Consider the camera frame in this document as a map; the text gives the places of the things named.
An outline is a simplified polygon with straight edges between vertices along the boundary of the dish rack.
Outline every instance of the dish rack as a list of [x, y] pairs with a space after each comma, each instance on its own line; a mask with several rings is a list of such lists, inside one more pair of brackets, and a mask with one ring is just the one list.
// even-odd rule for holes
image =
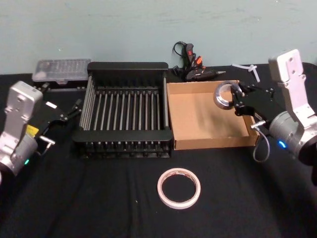
[[87, 155], [170, 157], [164, 62], [91, 62], [79, 129], [73, 141]]

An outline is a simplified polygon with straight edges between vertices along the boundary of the open cardboard box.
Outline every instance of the open cardboard box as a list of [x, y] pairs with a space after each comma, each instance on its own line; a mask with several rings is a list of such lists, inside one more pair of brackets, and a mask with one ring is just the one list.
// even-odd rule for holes
[[[259, 134], [250, 129], [253, 117], [238, 117], [234, 109], [223, 110], [213, 102], [213, 93], [220, 83], [222, 81], [167, 84], [175, 150], [256, 144]], [[231, 97], [230, 92], [226, 94], [222, 97]]]

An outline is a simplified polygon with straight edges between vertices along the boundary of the table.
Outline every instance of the table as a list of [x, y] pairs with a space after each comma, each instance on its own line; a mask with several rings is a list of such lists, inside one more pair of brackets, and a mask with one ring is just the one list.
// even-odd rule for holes
[[[247, 70], [215, 68], [227, 71], [219, 80], [255, 82]], [[317, 111], [317, 66], [305, 63], [304, 69]], [[257, 71], [262, 87], [276, 88], [267, 64]], [[30, 83], [31, 75], [0, 76], [1, 130], [8, 88], [18, 80]], [[48, 92], [44, 99], [67, 110], [80, 97], [83, 92]], [[280, 89], [276, 98], [283, 105]], [[312, 169], [272, 139], [264, 164], [253, 161], [252, 148], [173, 151], [170, 159], [82, 160], [71, 141], [74, 126], [53, 128], [47, 136], [57, 144], [44, 158], [32, 158], [11, 187], [0, 188], [0, 237], [317, 237]], [[198, 202], [186, 210], [168, 208], [157, 194], [160, 175], [174, 167], [191, 170], [201, 182]], [[185, 177], [169, 178], [164, 189], [172, 199], [194, 192]]]

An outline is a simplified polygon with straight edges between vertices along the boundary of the tape roll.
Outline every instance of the tape roll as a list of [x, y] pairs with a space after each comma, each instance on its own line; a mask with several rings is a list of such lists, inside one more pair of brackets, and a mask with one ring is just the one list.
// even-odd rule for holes
[[[164, 181], [170, 177], [170, 176], [173, 176], [173, 175], [183, 175], [183, 176], [186, 176], [188, 178], [190, 178], [191, 181], [194, 182], [194, 185], [195, 185], [195, 188], [196, 188], [196, 191], [195, 191], [195, 194], [192, 198], [188, 199], [187, 201], [184, 201], [184, 202], [174, 202], [172, 200], [169, 200], [164, 192], [163, 192], [163, 183]], [[170, 208], [173, 208], [173, 209], [186, 209], [186, 208], [189, 208], [191, 206], [193, 206], [195, 204], [195, 202], [197, 202], [198, 198], [199, 198], [199, 195], [200, 195], [200, 191], [201, 191], [201, 186], [200, 186], [200, 182], [197, 178], [197, 176], [189, 171], [189, 170], [186, 170], [186, 169], [182, 169], [182, 168], [175, 168], [175, 169], [170, 169], [170, 170], [167, 170], [165, 173], [163, 173], [159, 179], [158, 179], [158, 195], [159, 195], [159, 198], [161, 199], [161, 201], [168, 207]]]

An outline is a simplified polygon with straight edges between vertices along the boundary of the wall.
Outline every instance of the wall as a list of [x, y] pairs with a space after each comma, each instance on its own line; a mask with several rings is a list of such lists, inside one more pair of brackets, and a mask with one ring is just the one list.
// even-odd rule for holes
[[2, 0], [0, 73], [39, 59], [179, 62], [176, 41], [205, 65], [265, 63], [298, 48], [317, 62], [315, 0]]

